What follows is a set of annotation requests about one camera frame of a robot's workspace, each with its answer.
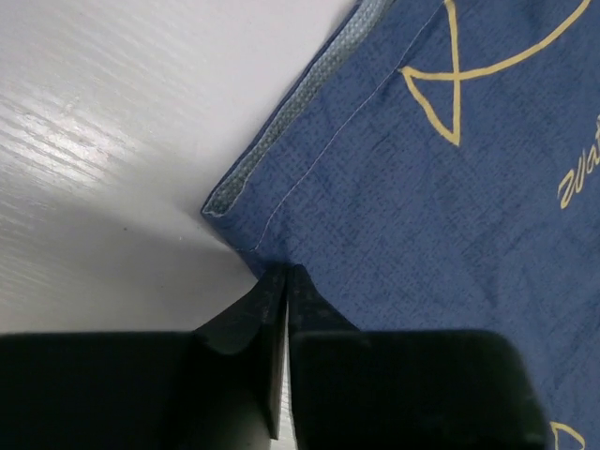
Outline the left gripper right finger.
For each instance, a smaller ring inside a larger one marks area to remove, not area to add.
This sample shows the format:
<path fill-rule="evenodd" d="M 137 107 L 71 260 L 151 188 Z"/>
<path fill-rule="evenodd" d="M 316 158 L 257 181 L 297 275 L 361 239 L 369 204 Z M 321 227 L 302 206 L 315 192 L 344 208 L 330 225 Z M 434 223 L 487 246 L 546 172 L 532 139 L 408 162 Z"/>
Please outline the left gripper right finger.
<path fill-rule="evenodd" d="M 543 449 L 516 348 L 484 330 L 361 331 L 288 271 L 292 424 L 301 449 Z"/>

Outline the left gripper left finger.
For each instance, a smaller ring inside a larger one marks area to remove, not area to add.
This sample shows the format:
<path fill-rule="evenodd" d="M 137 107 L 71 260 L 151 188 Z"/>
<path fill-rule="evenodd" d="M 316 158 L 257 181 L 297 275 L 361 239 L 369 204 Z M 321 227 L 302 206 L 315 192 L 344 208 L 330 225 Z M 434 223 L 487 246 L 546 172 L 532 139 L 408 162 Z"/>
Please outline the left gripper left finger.
<path fill-rule="evenodd" d="M 5 449 L 267 449 L 278 436 L 285 273 L 196 330 L 1 337 Z"/>

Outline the blue cloth placemat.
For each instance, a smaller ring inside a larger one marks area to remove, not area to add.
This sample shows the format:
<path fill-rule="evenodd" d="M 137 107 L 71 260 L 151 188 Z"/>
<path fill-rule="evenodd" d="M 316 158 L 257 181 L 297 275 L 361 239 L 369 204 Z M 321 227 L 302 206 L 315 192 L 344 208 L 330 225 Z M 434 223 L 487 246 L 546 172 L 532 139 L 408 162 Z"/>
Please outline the blue cloth placemat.
<path fill-rule="evenodd" d="M 598 447 L 597 2 L 358 2 L 202 216 L 360 328 L 503 334 Z"/>

